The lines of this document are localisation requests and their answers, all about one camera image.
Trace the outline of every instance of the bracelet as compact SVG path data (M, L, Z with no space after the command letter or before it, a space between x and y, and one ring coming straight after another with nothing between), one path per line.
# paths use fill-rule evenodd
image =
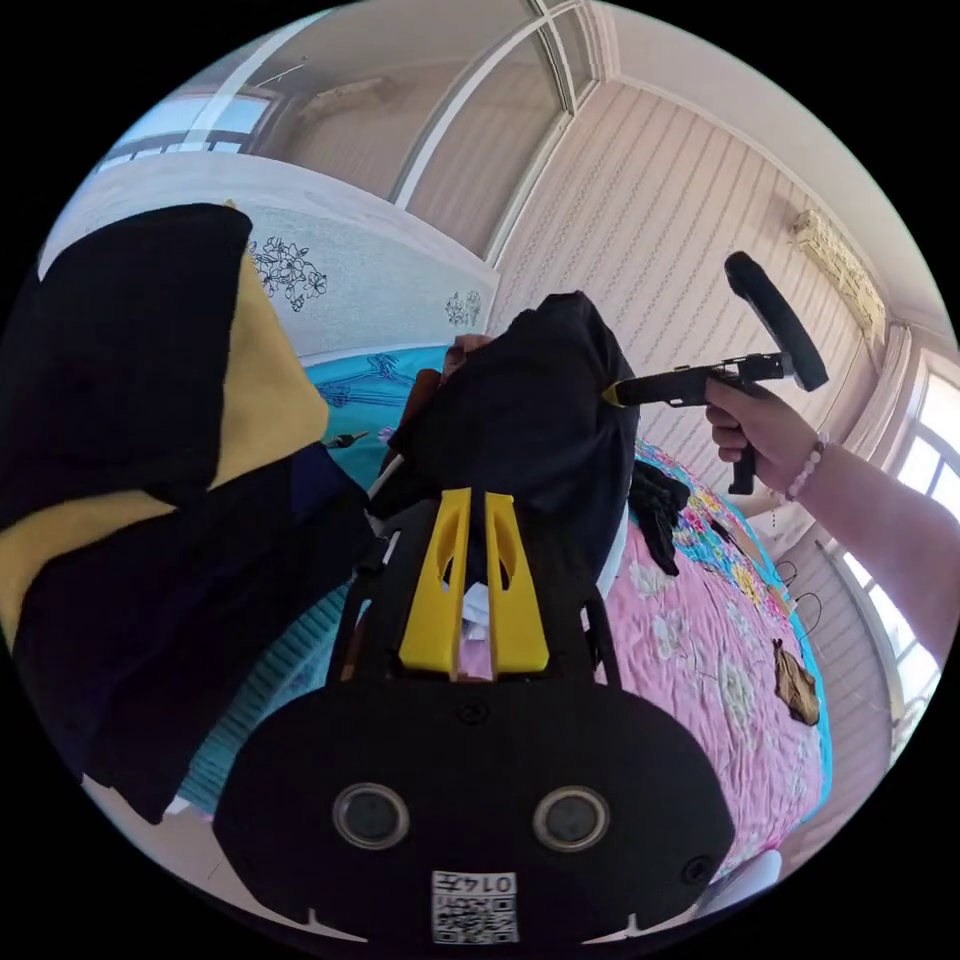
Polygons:
M821 459L823 459L823 451L826 449L827 443L828 438L825 433L817 434L817 442L814 444L810 456L807 457L807 462L803 465L803 469L797 475L797 479L794 480L789 487L787 487L786 499L788 503L792 503L797 499L797 496L803 489L804 484L813 475L813 471L817 469L817 464L821 461Z

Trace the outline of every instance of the bed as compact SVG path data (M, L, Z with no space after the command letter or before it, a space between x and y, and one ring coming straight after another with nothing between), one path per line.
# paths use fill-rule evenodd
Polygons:
M333 456L358 483L376 479L386 443L418 370L440 369L445 348L340 358L307 368L330 406L330 436L366 435ZM690 499L675 535L679 576L653 562L632 522L607 609L624 687L668 711L697 738L713 763L736 824L736 840L718 876L775 848L809 819L830 790L829 723L793 720L775 693L773 639L783 640L822 681L795 614L773 591L785 591L769 556L743 516L662 451L638 441L636 455L682 480ZM749 538L743 551L711 526ZM308 611L269 650L211 732L180 797L214 814L233 758L249 732L326 676L345 591ZM470 634L461 670L489 671L485 636Z

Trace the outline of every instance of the white label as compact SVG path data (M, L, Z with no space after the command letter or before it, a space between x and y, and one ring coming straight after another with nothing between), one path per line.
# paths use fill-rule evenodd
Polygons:
M433 942L517 943L515 873L433 871Z

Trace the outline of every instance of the yellow bracket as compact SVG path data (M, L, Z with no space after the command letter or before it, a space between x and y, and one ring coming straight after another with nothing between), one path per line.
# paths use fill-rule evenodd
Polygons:
M620 402L620 398L617 396L617 387L619 387L622 382L623 381L618 380L616 383L611 383L610 386L603 391L603 399L613 407L623 406L623 404Z
M408 670L457 679L469 530L470 490L444 490L400 644L400 662Z
M540 673L546 670L550 653L513 497L488 493L485 507L493 679L501 673Z

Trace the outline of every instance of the human hand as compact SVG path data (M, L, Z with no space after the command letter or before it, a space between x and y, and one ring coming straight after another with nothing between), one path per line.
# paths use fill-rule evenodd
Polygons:
M750 443L757 477L784 494L803 469L817 442L817 431L789 404L764 387L754 396L712 377L707 380L707 422L724 463L735 463Z
M492 339L479 333L464 333L457 337L443 358L443 379L446 380L463 365L467 354L486 346Z

